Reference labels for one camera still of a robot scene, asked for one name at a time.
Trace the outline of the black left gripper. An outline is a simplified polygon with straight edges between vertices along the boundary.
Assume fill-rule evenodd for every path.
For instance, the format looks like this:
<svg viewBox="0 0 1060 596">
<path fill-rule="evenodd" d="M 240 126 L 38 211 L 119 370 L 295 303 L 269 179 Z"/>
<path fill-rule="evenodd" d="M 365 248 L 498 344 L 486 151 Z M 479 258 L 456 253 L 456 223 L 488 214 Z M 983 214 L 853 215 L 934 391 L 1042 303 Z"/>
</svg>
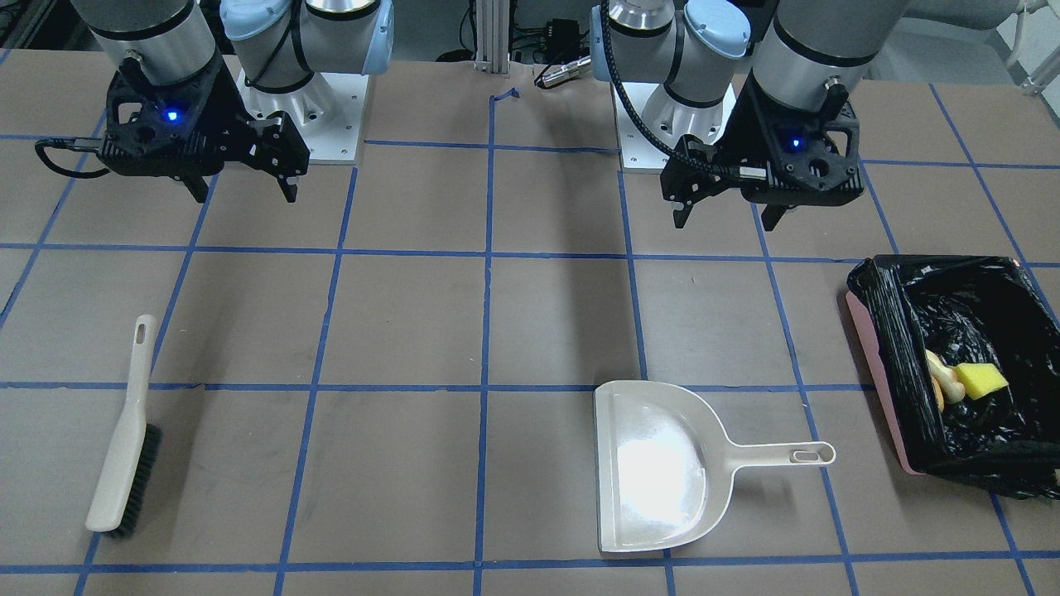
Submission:
<svg viewBox="0 0 1060 596">
<path fill-rule="evenodd" d="M 799 206 L 838 207 L 858 199 L 860 122 L 840 78 L 827 78 L 824 91 L 818 110 L 800 112 L 750 78 L 716 143 L 692 133 L 681 136 L 660 174 L 674 226 L 684 228 L 696 204 L 731 189 L 764 207 L 765 231 Z"/>
</svg>

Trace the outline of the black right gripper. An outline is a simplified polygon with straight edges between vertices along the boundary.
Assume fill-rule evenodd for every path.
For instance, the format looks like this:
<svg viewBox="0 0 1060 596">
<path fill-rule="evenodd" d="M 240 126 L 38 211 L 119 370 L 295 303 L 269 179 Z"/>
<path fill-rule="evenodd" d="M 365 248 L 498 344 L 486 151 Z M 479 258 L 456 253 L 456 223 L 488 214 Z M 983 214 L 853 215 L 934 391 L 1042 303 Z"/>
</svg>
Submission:
<svg viewBox="0 0 1060 596">
<path fill-rule="evenodd" d="M 98 159 L 116 174 L 166 177 L 204 203 L 207 177 L 238 162 L 272 176 L 292 204 L 308 158 L 292 113 L 250 113 L 219 54 L 174 84 L 151 83 L 131 56 L 111 78 Z"/>
</svg>

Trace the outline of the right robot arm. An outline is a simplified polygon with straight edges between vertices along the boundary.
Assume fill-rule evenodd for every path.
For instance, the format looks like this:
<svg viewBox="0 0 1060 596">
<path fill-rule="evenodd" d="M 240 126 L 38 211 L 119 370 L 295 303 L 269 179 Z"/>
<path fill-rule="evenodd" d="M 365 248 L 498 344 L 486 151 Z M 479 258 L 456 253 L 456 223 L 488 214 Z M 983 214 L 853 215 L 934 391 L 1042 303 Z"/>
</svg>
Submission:
<svg viewBox="0 0 1060 596">
<path fill-rule="evenodd" d="M 205 1 L 75 1 L 116 65 L 99 138 L 38 141 L 88 152 L 108 174 L 164 177 L 207 199 L 207 177 L 228 163 L 268 173 L 287 203 L 315 153 L 307 137 L 340 124 L 330 76 L 382 75 L 393 56 L 390 1 L 219 1 L 231 75 Z"/>
</svg>

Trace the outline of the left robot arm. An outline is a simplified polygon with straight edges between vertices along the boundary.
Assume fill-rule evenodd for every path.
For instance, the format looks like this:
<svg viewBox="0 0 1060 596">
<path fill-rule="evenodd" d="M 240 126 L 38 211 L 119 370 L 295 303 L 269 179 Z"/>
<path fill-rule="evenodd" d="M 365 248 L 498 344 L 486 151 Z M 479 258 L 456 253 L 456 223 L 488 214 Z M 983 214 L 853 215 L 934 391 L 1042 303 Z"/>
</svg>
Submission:
<svg viewBox="0 0 1060 596">
<path fill-rule="evenodd" d="M 660 195 L 684 228 L 737 189 L 764 229 L 800 206 L 864 192 L 850 102 L 906 1 L 768 1 L 764 33 L 730 1 L 602 1 L 590 20 L 597 78 L 662 152 Z"/>
</svg>

